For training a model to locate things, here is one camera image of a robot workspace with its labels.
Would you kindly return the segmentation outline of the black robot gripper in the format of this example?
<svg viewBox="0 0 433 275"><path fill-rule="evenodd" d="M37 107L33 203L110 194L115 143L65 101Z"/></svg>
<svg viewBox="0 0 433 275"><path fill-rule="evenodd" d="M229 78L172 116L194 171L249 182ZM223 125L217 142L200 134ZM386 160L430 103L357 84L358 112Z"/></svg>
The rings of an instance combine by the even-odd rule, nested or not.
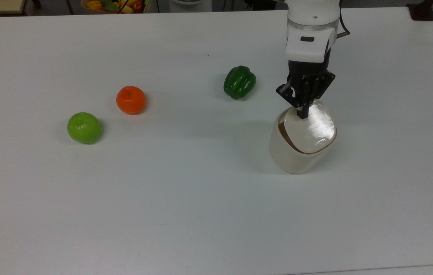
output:
<svg viewBox="0 0 433 275"><path fill-rule="evenodd" d="M335 80L335 75L328 71L328 64L327 60L322 63L288 61L287 82L280 85L276 93L297 108L301 119L309 116L310 105L320 99Z"/></svg>

